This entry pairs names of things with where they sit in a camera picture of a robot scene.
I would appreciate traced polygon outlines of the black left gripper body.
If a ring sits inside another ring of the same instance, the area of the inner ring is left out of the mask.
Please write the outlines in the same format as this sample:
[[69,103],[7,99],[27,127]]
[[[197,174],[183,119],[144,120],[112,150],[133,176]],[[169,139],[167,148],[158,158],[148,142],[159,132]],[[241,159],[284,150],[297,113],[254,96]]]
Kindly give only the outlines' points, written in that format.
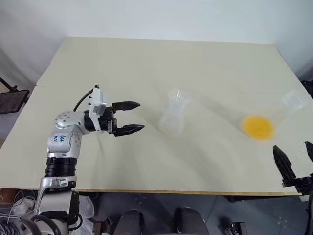
[[106,131],[109,134],[116,135],[117,131],[117,119],[114,114],[117,111],[116,103],[106,107],[104,113],[98,119],[101,131]]

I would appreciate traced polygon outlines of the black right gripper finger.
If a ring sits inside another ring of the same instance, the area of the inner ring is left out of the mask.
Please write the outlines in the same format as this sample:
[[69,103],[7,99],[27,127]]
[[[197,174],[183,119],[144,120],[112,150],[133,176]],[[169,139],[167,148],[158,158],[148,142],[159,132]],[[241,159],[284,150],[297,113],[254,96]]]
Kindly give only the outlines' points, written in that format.
[[306,141],[305,146],[306,146],[308,156],[309,156],[310,160],[313,162],[313,144],[310,143],[309,141]]
[[275,164],[281,173],[283,182],[293,181],[296,176],[291,168],[291,162],[289,161],[286,154],[277,145],[273,147],[273,157]]

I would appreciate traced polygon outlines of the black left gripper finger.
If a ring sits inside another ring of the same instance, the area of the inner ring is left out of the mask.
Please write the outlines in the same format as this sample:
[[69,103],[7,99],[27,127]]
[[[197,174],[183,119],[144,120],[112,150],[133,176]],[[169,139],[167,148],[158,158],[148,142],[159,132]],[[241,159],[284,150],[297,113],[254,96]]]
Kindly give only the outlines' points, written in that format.
[[142,124],[129,124],[124,125],[123,127],[116,126],[113,130],[113,134],[115,137],[130,135],[142,130],[144,127],[145,125]]
[[134,102],[134,101],[122,101],[122,102],[115,102],[112,103],[112,109],[113,112],[116,111],[127,111],[132,110],[140,106],[140,103]]

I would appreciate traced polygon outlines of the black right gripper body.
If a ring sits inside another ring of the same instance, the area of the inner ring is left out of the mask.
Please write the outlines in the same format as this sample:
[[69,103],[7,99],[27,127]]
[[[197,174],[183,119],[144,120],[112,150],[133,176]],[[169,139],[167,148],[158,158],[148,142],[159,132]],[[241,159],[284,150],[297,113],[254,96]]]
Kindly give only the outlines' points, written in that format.
[[284,175],[282,179],[283,187],[295,187],[298,193],[302,194],[302,199],[313,201],[313,174],[309,176],[296,178],[291,175]]

